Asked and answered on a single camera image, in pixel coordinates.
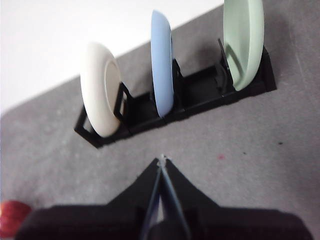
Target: red object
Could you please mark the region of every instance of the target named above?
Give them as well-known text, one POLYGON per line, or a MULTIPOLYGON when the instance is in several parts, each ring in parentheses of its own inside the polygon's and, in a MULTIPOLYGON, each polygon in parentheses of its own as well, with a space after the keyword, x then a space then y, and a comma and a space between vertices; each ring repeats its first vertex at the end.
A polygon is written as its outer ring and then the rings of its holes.
POLYGON ((9 200, 0 206, 0 238, 12 238, 16 235, 31 207, 19 201, 9 200))

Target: black plastic object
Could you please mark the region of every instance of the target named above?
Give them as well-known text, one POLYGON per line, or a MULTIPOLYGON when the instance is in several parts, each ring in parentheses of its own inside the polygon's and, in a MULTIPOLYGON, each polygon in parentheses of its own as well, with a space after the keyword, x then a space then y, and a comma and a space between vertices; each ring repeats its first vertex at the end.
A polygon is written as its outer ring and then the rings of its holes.
POLYGON ((126 86, 121 83, 114 107, 114 115, 121 122, 118 130, 111 136, 101 137, 92 127, 85 129, 84 125, 88 121, 85 107, 82 108, 74 130, 99 148, 149 129, 277 89, 269 54, 263 47, 259 69, 253 81, 241 91, 236 91, 220 39, 218 42, 221 61, 204 70, 183 77, 177 61, 173 60, 174 105, 165 117, 159 117, 152 92, 132 97, 126 86))
POLYGON ((153 160, 131 186, 107 205, 54 206, 32 212, 15 239, 313 239, 293 214, 220 207, 193 186, 170 160, 166 160, 166 174, 158 163, 153 160), (167 213, 163 221, 151 225, 151 212, 159 196, 167 213))

